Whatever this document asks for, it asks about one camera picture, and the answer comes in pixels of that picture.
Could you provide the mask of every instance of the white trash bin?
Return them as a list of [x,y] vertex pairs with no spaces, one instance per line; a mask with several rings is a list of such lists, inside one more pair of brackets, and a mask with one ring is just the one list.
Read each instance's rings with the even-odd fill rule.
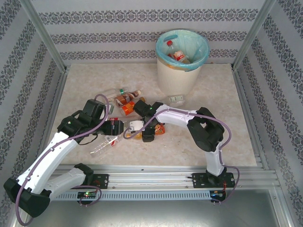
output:
[[[184,64],[167,56],[172,40],[176,49],[188,56]],[[158,85],[167,96],[187,95],[196,83],[202,65],[208,58],[209,45],[201,35],[188,30],[173,30],[162,34],[156,43]]]

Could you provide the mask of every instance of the patterned wallpaper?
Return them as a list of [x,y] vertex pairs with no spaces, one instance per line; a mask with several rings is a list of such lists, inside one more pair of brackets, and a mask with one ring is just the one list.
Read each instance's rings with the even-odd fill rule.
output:
[[156,62],[157,38],[190,29],[211,47],[208,63],[232,63],[264,0],[39,1],[33,4],[67,65]]
[[303,226],[303,0],[279,0],[239,67],[270,168]]
[[[0,185],[35,160],[61,72],[18,0],[0,1]],[[0,226],[12,203],[0,187]]]

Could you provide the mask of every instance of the marble floor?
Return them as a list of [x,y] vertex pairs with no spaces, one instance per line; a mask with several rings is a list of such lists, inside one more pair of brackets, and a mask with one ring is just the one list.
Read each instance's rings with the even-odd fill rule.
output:
[[[127,87],[141,90],[148,104],[160,101],[165,95],[157,85],[157,64],[73,64],[69,71],[63,95],[54,121],[51,137],[61,120],[83,109],[86,101],[110,88]],[[224,121],[232,131],[231,142],[223,149],[227,165],[256,166],[254,152],[234,84],[230,64],[205,64],[197,83],[186,96],[181,109],[208,108],[216,118]],[[121,116],[118,107],[110,117]],[[137,118],[136,113],[130,117]],[[196,146],[188,129],[165,125],[166,133],[156,136],[151,143],[122,139],[98,158],[90,152],[100,140],[86,146],[77,146],[62,164],[150,165],[150,166],[205,166],[204,151]],[[88,137],[82,143],[90,141]]]

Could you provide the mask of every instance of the plastic bag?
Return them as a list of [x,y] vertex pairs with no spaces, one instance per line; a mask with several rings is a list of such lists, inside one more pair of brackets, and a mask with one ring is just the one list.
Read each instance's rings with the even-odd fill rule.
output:
[[[169,47],[166,42],[171,40],[176,49],[188,56],[191,64],[184,64],[167,56]],[[189,30],[172,30],[162,34],[156,43],[158,59],[172,69],[192,71],[203,65],[209,55],[208,41],[201,35]]]

